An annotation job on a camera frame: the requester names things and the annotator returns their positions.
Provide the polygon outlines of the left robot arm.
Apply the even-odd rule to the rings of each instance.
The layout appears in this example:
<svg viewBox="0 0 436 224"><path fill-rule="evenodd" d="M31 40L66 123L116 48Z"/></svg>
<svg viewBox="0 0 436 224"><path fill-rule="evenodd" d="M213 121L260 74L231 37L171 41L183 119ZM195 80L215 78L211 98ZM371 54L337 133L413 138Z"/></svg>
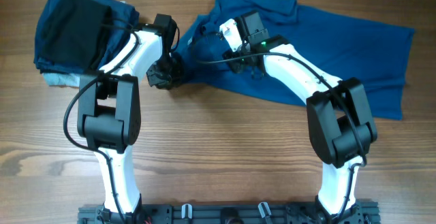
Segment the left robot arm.
<svg viewBox="0 0 436 224"><path fill-rule="evenodd" d="M180 30L171 16L128 29L124 49L94 74L80 77L77 130L85 149L99 161L105 201L96 223L147 223L136 185L133 145L141 126L139 84L170 90L181 83L183 65L175 54Z"/></svg>

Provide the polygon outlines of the light grey folded garment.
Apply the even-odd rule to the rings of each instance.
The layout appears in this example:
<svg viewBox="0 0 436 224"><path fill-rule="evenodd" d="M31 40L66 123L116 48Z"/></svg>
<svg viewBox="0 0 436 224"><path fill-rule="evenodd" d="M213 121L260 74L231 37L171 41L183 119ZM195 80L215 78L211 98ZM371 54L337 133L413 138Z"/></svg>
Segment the light grey folded garment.
<svg viewBox="0 0 436 224"><path fill-rule="evenodd" d="M42 76L48 86L79 87L80 84L78 74L43 73Z"/></svg>

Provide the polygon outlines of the black folded garment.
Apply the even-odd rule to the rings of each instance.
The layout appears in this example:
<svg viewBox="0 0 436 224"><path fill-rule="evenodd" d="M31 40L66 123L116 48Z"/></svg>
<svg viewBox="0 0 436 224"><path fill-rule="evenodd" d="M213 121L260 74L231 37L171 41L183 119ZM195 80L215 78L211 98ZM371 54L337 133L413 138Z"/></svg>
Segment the black folded garment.
<svg viewBox="0 0 436 224"><path fill-rule="evenodd" d="M60 0L42 28L40 56L55 64L96 69L104 56L112 9L94 0Z"/></svg>

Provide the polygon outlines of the blue polo shirt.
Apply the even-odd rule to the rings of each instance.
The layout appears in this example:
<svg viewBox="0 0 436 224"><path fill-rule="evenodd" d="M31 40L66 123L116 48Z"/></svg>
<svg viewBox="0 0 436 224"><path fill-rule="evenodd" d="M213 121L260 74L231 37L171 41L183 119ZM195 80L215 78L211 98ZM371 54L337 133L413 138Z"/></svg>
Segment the blue polo shirt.
<svg viewBox="0 0 436 224"><path fill-rule="evenodd" d="M297 0L216 0L182 36L177 53L184 82L278 103L301 100L280 81L245 70L235 74L223 62L228 43L219 38L225 21L257 11L271 36L282 35L308 61L341 79L363 83L373 116L400 120L405 74L414 30L333 14Z"/></svg>

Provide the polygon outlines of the navy blue folded garment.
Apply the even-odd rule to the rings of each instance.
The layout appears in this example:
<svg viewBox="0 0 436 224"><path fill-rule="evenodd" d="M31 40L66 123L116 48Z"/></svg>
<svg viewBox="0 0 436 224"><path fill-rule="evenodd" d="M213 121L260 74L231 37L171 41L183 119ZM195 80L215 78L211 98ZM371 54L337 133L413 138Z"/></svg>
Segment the navy blue folded garment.
<svg viewBox="0 0 436 224"><path fill-rule="evenodd" d="M35 56L34 64L38 70L44 72L56 72L67 74L81 74L87 70L83 70L73 65L55 64L40 56L42 47L42 28L47 21L49 15L55 9L60 0L47 0L43 12L38 20L35 31ZM129 39L128 31L131 30L139 21L139 13L135 7L117 0L94 0L101 4L108 5L112 9L112 15L109 22L104 24L103 27L109 31L108 43L103 58L99 62L96 69L100 68L117 55L125 43Z"/></svg>

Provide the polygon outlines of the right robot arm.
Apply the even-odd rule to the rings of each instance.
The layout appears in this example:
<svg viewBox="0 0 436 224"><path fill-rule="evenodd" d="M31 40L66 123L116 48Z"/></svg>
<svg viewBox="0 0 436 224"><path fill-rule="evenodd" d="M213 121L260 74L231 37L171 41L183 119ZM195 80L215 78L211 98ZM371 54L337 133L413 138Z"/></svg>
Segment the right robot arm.
<svg viewBox="0 0 436 224"><path fill-rule="evenodd" d="M309 139L323 164L315 220L342 223L359 217L356 177L367 165L369 148L377 139L362 83L330 75L283 36L270 36L256 11L225 21L219 33L230 46L224 56L230 66L257 67L305 103Z"/></svg>

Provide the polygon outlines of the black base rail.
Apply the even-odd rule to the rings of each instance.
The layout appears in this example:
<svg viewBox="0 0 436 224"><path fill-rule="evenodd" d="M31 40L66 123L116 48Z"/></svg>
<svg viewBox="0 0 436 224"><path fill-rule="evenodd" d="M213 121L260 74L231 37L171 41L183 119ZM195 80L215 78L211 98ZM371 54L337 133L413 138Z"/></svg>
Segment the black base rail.
<svg viewBox="0 0 436 224"><path fill-rule="evenodd" d="M291 202L269 204L261 202L249 205L191 205L169 204L142 205L139 220L132 213L127 223L336 223L331 221L315 202ZM78 211L77 223L122 223L118 213L112 213L103 205L82 207ZM381 223L377 202L358 201L346 210L339 223Z"/></svg>

